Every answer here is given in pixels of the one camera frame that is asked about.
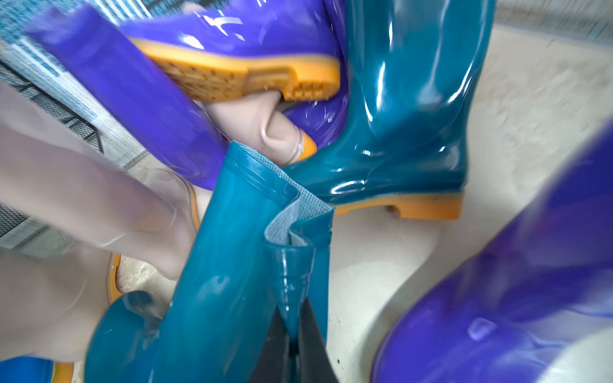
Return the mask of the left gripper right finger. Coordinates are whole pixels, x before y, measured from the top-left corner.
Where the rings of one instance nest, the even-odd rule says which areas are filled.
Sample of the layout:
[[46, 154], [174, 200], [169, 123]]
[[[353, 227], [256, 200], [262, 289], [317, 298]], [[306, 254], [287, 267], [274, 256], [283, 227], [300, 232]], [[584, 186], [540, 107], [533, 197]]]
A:
[[293, 382], [337, 383], [309, 298], [301, 309]]

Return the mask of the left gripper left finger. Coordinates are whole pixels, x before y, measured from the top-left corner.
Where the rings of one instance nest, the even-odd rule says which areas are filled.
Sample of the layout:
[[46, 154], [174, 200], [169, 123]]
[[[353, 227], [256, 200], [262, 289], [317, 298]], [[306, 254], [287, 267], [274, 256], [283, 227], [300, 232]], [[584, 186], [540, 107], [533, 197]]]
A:
[[249, 383], [285, 383], [288, 381], [290, 337], [284, 320], [276, 308]]

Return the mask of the purple rain boot front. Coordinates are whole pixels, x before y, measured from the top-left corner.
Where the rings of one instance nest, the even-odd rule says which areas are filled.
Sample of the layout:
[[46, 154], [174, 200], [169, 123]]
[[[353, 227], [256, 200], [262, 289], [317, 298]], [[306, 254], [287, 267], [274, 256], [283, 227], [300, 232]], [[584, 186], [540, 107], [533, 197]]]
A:
[[373, 382], [535, 382], [612, 325], [612, 127], [389, 332]]

